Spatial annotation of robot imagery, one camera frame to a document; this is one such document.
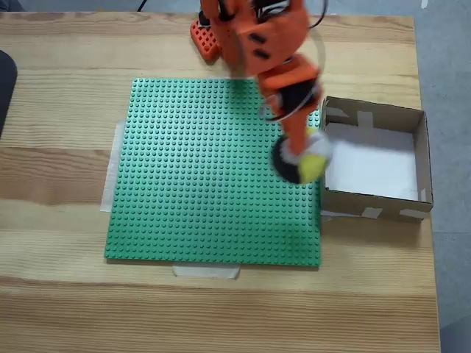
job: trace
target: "open cardboard box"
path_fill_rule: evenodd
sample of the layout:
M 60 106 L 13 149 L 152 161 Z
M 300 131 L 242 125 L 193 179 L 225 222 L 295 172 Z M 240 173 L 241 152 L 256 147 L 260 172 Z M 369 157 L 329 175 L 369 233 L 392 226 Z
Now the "open cardboard box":
M 327 97 L 333 144 L 322 210 L 418 222 L 433 206 L 427 118 L 421 110 Z

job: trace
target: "wooden table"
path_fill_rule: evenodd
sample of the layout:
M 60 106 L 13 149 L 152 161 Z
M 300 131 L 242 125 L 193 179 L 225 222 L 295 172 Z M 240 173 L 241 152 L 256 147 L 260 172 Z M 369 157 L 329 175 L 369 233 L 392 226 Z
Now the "wooden table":
M 2 352 L 438 352 L 430 220 L 335 218 L 319 271 L 242 266 L 175 277 L 107 264 L 99 211 L 136 77 L 227 76 L 191 42 L 194 15 L 0 13 L 18 83 L 0 141 Z M 411 18 L 330 16 L 329 95 L 420 107 Z

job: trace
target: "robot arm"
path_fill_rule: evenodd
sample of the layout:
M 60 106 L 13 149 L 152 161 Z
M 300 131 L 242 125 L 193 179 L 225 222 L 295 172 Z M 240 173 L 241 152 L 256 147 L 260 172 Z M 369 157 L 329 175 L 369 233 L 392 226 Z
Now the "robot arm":
M 191 36 L 202 56 L 209 61 L 221 55 L 255 76 L 275 114 L 269 122 L 283 128 L 273 151 L 275 168 L 289 182 L 314 181 L 327 167 L 330 147 L 321 131 L 307 128 L 322 89 L 319 68 L 296 53 L 311 28 L 304 1 L 201 0 L 201 8 Z

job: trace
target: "masking tape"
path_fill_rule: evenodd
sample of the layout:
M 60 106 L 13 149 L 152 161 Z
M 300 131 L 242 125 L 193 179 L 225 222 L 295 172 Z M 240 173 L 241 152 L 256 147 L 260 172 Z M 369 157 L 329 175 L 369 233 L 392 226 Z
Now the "masking tape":
M 359 215 L 351 215 L 349 213 L 338 213 L 324 210 L 321 210 L 321 215 L 326 217 L 360 217 Z
M 241 266 L 237 263 L 174 263 L 175 276 L 230 278 L 237 277 Z
M 358 119 L 358 127 L 373 128 L 373 113 L 372 112 L 361 112 L 356 113 Z
M 420 219 L 424 219 L 425 217 L 427 217 L 426 212 L 417 211 L 417 210 L 409 210 L 409 209 L 401 210 L 399 214 L 407 215 L 408 217 L 420 218 Z
M 382 208 L 365 207 L 361 217 L 376 219 L 379 217 L 382 211 Z
M 427 202 L 427 191 L 426 191 L 426 189 L 422 189 L 420 191 L 420 201 Z
M 106 172 L 105 187 L 103 188 L 102 205 L 100 211 L 111 212 L 115 193 L 116 178 L 118 176 L 119 157 L 124 139 L 124 120 L 119 121 L 115 128 L 115 137 L 111 147 L 110 162 Z

